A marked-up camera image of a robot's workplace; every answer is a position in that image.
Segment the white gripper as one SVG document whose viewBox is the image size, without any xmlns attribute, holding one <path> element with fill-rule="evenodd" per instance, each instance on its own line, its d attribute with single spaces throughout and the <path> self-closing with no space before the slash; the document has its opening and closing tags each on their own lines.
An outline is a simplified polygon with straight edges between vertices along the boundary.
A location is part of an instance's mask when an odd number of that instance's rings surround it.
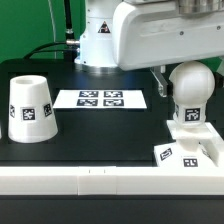
<svg viewBox="0 0 224 224">
<path fill-rule="evenodd" d="M 224 0 L 124 0 L 113 15 L 112 45 L 121 69 L 151 67 L 159 95 L 168 97 L 165 65 L 224 55 Z"/>
</svg>

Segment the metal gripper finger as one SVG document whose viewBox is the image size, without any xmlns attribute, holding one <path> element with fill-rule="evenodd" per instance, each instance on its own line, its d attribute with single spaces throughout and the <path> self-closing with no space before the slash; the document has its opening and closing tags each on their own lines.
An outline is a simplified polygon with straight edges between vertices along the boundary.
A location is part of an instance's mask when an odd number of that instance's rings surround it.
<svg viewBox="0 0 224 224">
<path fill-rule="evenodd" d="M 220 75 L 224 77 L 224 57 L 220 57 L 220 59 L 221 59 L 221 63 L 217 69 L 217 73 L 219 73 Z"/>
</svg>

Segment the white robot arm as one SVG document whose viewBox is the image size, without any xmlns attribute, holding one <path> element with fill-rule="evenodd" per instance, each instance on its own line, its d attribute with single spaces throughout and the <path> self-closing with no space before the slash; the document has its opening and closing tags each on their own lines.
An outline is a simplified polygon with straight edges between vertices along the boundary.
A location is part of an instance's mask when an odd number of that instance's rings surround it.
<svg viewBox="0 0 224 224">
<path fill-rule="evenodd" d="M 148 68 L 165 97 L 167 65 L 224 56 L 224 0 L 85 0 L 85 8 L 75 60 L 84 71 Z"/>
</svg>

